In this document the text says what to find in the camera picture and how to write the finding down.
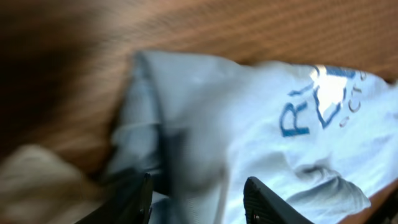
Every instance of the wood grain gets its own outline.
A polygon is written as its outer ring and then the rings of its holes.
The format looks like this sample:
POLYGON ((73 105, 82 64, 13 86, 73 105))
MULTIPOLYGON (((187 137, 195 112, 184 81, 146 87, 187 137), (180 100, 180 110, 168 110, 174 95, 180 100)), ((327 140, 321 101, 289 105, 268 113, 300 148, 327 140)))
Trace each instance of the wood grain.
POLYGON ((393 0, 2 1, 1 154, 34 142, 98 170, 130 56, 140 49, 324 63, 397 78, 397 15, 393 0))

